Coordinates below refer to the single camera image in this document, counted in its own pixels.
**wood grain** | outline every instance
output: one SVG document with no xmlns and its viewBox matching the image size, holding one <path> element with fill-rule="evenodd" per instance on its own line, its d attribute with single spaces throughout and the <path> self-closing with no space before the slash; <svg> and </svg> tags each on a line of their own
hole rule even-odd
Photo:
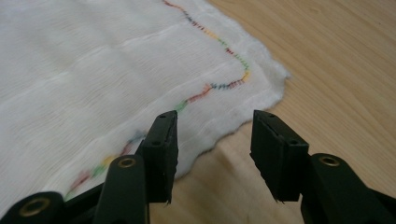
<svg viewBox="0 0 396 224">
<path fill-rule="evenodd" d="M 292 73 L 277 114 L 310 153 L 343 158 L 396 197 L 396 1 L 210 0 Z M 304 223 L 276 203 L 249 157 L 251 123 L 220 140 L 176 182 L 151 223 Z"/>
</svg>

